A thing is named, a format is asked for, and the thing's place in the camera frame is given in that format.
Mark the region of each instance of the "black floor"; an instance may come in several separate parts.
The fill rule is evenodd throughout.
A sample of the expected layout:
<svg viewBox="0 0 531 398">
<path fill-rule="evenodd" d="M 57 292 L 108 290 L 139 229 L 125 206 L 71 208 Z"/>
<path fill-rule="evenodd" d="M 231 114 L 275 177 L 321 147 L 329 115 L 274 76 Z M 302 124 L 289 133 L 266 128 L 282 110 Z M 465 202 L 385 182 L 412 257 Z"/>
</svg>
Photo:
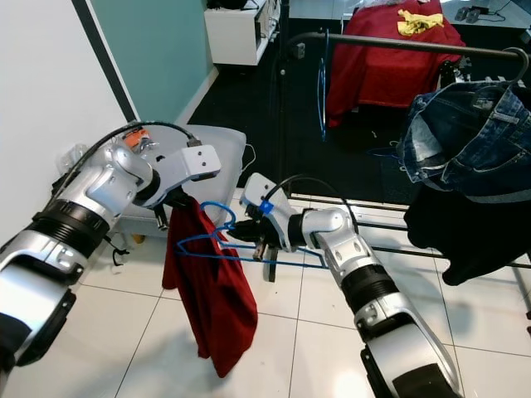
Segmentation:
<svg viewBox="0 0 531 398">
<path fill-rule="evenodd" d="M 339 33 L 339 23 L 335 21 L 291 19 L 290 35 L 315 32 L 320 27 Z M 468 46 L 503 49 L 523 45 L 519 41 L 521 31 L 516 29 L 466 26 L 457 29 Z M 330 129 L 326 142 L 322 142 L 316 81 L 323 49 L 320 41 L 308 42 L 306 57 L 290 64 L 286 175 L 305 172 L 323 178 L 352 199 L 411 203 L 417 186 L 400 171 L 398 162 L 367 153 L 398 140 L 406 110 L 363 106 L 359 113 L 349 114 L 339 128 Z M 271 87 L 275 87 L 271 84 L 271 72 L 276 52 L 277 45 L 269 46 L 256 68 L 222 67 L 190 120 L 191 124 L 222 126 L 246 134 L 247 142 L 256 149 L 257 159 L 241 176 L 239 186 L 245 184 L 252 172 L 260 172 L 275 182 L 278 180 L 277 109 L 275 96 L 271 95 Z M 509 80 L 519 70 L 519 66 L 511 62 L 472 61 L 476 80 L 486 75 L 493 78 L 502 75 Z M 251 151 L 248 151 L 244 162 L 250 158 Z M 331 192 L 312 183 L 298 183 L 294 191 L 332 196 Z"/>
</svg>

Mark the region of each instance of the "blue clothes hanger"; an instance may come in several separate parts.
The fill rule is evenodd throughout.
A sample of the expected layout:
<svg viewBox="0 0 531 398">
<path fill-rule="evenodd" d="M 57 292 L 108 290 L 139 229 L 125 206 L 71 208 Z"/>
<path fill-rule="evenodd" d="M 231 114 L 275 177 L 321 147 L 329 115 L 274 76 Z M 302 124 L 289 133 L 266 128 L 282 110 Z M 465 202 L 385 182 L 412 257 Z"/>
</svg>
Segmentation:
<svg viewBox="0 0 531 398">
<path fill-rule="evenodd" d="M 207 207 L 207 206 L 220 207 L 222 210 L 226 211 L 231 216 L 231 219 L 229 221 L 226 221 L 225 223 L 223 223 L 222 226 L 218 226 L 211 234 L 195 235 L 195 236 L 190 236 L 189 238 L 185 238 L 185 239 L 180 240 L 179 242 L 177 242 L 175 244 L 175 246 L 173 248 L 176 255 L 188 255 L 188 256 L 192 256 L 192 257 L 203 257 L 203 258 L 208 258 L 208 259 L 251 261 L 251 262 L 254 262 L 254 263 L 265 263 L 265 264 L 294 265 L 294 266 L 305 267 L 305 268 L 328 268 L 326 266 L 326 264 L 324 263 L 322 255 L 320 255 L 319 253 L 315 253 L 312 250 L 301 249 L 301 248 L 299 248 L 300 251 L 302 251 L 304 253 L 307 253 L 309 255 L 316 256 L 319 259 L 319 262 L 321 263 L 321 265 L 309 265 L 309 264 L 301 264 L 301 263 L 294 263 L 294 262 L 290 262 L 290 261 L 278 261 L 278 260 L 277 261 L 273 261 L 273 260 L 262 260 L 262 261 L 260 261 L 260 260 L 255 260 L 253 258 L 246 258 L 246 257 L 235 257 L 235 256 L 231 256 L 231 255 L 205 255 L 203 253 L 193 253 L 193 252 L 189 251 L 186 248 L 186 244 L 188 242 L 191 242 L 193 240 L 211 239 L 211 238 L 213 238 L 213 239 L 215 239 L 217 241 L 217 243 L 220 245 L 222 250 L 224 250 L 224 249 L 236 249 L 236 250 L 237 249 L 250 249 L 250 250 L 255 250 L 256 249 L 255 245 L 237 245 L 237 244 L 226 242 L 226 241 L 222 240 L 222 238 L 220 237 L 220 232 L 233 230 L 235 228 L 234 224 L 236 223 L 236 214 L 234 213 L 234 211 L 231 210 L 230 207 L 228 207 L 228 206 L 226 206 L 226 205 L 224 205 L 222 203 L 219 203 L 217 201 L 205 201 L 204 203 L 201 204 L 201 210 L 204 211 L 205 207 Z"/>
</svg>

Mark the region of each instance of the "hanger hook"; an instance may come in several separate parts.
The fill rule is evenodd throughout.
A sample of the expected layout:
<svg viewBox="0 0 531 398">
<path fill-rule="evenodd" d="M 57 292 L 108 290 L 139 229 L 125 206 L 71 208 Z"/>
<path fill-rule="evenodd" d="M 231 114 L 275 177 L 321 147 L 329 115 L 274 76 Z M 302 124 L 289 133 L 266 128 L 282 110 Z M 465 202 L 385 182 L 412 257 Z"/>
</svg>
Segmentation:
<svg viewBox="0 0 531 398">
<path fill-rule="evenodd" d="M 217 227 L 216 231 L 224 231 L 224 230 L 233 230 L 234 224 L 236 223 L 236 213 L 227 205 L 224 205 L 223 203 L 220 203 L 218 201 L 204 201 L 201 204 L 201 210 L 204 211 L 205 207 L 207 206 L 215 206 L 220 207 L 222 210 L 226 211 L 229 216 L 231 216 L 231 219 L 229 221 L 226 221 L 223 223 L 222 226 Z"/>
<path fill-rule="evenodd" d="M 522 65 L 522 69 L 518 73 L 518 76 L 516 76 L 516 79 L 511 81 L 511 84 L 516 84 L 516 83 L 519 82 L 519 80 L 522 80 L 522 78 L 525 75 L 525 72 L 527 72 L 527 70 L 529 68 L 529 56 L 528 56 L 528 53 L 525 52 L 524 50 L 522 50 L 519 47 L 509 47 L 509 48 L 504 49 L 504 51 L 513 52 L 513 53 L 519 55 L 520 58 L 522 58 L 522 61 L 524 62 L 524 64 Z"/>
</svg>

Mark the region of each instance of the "electrical cable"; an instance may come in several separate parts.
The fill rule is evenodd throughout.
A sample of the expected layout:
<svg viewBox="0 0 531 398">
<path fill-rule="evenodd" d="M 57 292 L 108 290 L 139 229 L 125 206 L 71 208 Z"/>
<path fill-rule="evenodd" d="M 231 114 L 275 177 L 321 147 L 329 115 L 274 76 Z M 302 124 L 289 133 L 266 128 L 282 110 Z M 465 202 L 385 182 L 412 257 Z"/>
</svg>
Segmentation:
<svg viewBox="0 0 531 398">
<path fill-rule="evenodd" d="M 74 176 L 77 175 L 77 173 L 81 170 L 85 162 L 92 156 L 94 153 L 107 141 L 110 139 L 116 137 L 119 134 L 125 133 L 127 131 L 130 131 L 132 129 L 138 129 L 142 128 L 143 126 L 164 126 L 169 127 L 171 129 L 175 129 L 184 135 L 187 136 L 189 142 L 188 144 L 191 145 L 197 145 L 197 143 L 200 143 L 200 141 L 193 136 L 192 133 L 184 129 L 183 127 L 177 126 L 176 124 L 171 124 L 167 122 L 160 122 L 160 121 L 145 121 L 145 122 L 133 122 L 130 124 L 126 124 L 125 126 L 122 126 L 114 131 L 111 131 L 110 133 L 106 134 L 103 138 L 101 138 L 97 143 L 92 145 L 84 154 L 81 156 L 80 160 L 76 162 L 74 166 L 63 176 L 61 185 L 56 189 L 55 193 L 51 196 L 50 200 L 46 204 L 45 208 L 48 207 L 55 199 L 57 199 L 60 194 L 65 190 L 65 188 L 68 186 L 68 184 L 71 183 L 71 180 Z"/>
<path fill-rule="evenodd" d="M 118 247 L 116 247 L 111 238 L 108 237 L 107 235 L 103 237 L 103 239 L 113 248 L 113 263 L 114 263 L 114 266 L 115 267 L 120 267 L 121 265 L 124 265 L 124 263 L 120 263 L 117 259 L 116 259 L 116 255 L 130 255 L 131 253 L 129 253 L 128 250 L 126 249 L 119 249 Z"/>
<path fill-rule="evenodd" d="M 344 196 L 342 196 L 337 189 L 335 189 L 334 187 L 332 187 L 332 185 L 330 185 L 329 183 L 327 183 L 326 181 L 324 180 L 321 180 L 317 177 L 311 177 L 311 176 L 307 176 L 305 174 L 297 174 L 297 175 L 294 175 L 294 176 L 291 176 L 291 177 L 288 177 L 286 178 L 283 182 L 280 182 L 278 184 L 276 184 L 273 189 L 271 189 L 269 192 L 267 192 L 267 195 L 265 195 L 264 197 L 264 201 L 269 201 L 271 199 L 271 197 L 273 195 L 275 195 L 275 193 L 283 188 L 284 186 L 292 183 L 292 182 L 295 182 L 295 181 L 313 181 L 313 182 L 318 182 L 320 183 L 321 185 L 324 185 L 325 187 L 327 187 L 336 197 L 338 197 L 339 199 L 341 199 L 341 202 L 347 207 L 347 211 L 350 215 L 350 218 L 352 219 L 352 224 L 353 224 L 353 227 L 354 227 L 354 230 L 356 231 L 356 233 L 358 234 L 359 233 L 359 228 L 358 228 L 358 221 L 356 220 L 356 217 L 354 216 L 354 213 L 352 211 L 352 208 L 350 207 L 350 205 L 348 204 L 347 200 L 344 198 Z"/>
<path fill-rule="evenodd" d="M 253 159 L 245 165 L 245 167 L 241 170 L 241 174 L 243 174 L 245 172 L 245 170 L 250 166 L 252 165 L 252 163 L 256 162 L 256 151 L 255 151 L 255 147 L 253 147 L 252 145 L 250 145 L 249 143 L 246 143 L 246 147 L 249 147 L 251 148 L 251 151 L 252 151 L 252 154 L 253 154 Z"/>
<path fill-rule="evenodd" d="M 489 19 L 489 18 L 479 18 L 478 17 L 478 21 L 503 22 L 503 21 L 507 20 L 507 18 L 504 17 L 503 15 L 501 15 L 499 12 L 501 10 L 503 10 L 504 8 L 506 8 L 509 5 L 510 2 L 511 2 L 511 0 L 508 0 L 508 2 L 505 5 L 503 5 L 502 8 L 498 8 L 496 11 L 487 12 L 485 14 L 485 15 L 490 16 L 490 17 L 500 17 L 501 19 Z"/>
</svg>

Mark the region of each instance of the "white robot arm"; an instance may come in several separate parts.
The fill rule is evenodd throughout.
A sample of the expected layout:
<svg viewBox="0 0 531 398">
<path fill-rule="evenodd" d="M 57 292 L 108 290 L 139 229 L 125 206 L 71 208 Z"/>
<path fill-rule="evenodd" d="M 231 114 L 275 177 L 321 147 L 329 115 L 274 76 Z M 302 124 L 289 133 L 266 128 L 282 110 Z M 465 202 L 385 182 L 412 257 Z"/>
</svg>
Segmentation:
<svg viewBox="0 0 531 398">
<path fill-rule="evenodd" d="M 300 246 L 324 251 L 325 263 L 366 344 L 361 358 L 377 398 L 460 396 L 457 372 L 446 349 L 357 233 L 352 215 L 340 208 L 298 214 L 282 189 L 257 173 L 247 181 L 241 204 L 269 236 L 261 239 L 262 244 L 285 251 Z M 264 218 L 277 236 L 272 236 Z M 244 221 L 243 227 L 248 232 L 249 222 Z M 242 238 L 237 230 L 238 223 L 232 235 Z"/>
<path fill-rule="evenodd" d="M 15 366 L 39 360 L 53 343 L 76 300 L 69 286 L 125 208 L 134 202 L 153 209 L 163 229 L 162 204 L 174 202 L 184 182 L 219 172 L 214 148 L 185 130 L 188 147 L 166 157 L 149 145 L 133 152 L 121 140 L 108 143 L 110 137 L 123 138 L 149 124 L 155 123 L 131 124 L 102 138 L 81 159 L 86 163 L 73 167 L 46 208 L 0 248 L 0 395 Z M 446 350 L 346 212 L 308 210 L 299 215 L 283 191 L 259 174 L 251 176 L 241 201 L 264 231 L 264 239 L 253 241 L 270 241 L 286 251 L 305 245 L 324 250 L 367 345 L 362 360 L 377 398 L 459 396 Z"/>
<path fill-rule="evenodd" d="M 134 153 L 122 141 L 151 124 L 184 132 L 188 147 L 163 156 L 156 145 Z M 0 248 L 0 395 L 14 366 L 39 360 L 53 343 L 76 300 L 69 286 L 125 208 L 134 202 L 153 209 L 159 228 L 167 228 L 162 204 L 175 200 L 186 181 L 221 168 L 214 147 L 178 126 L 139 122 L 112 136 L 117 142 L 102 138 L 68 176 L 79 174 L 70 183 L 67 176 L 46 208 Z"/>
</svg>

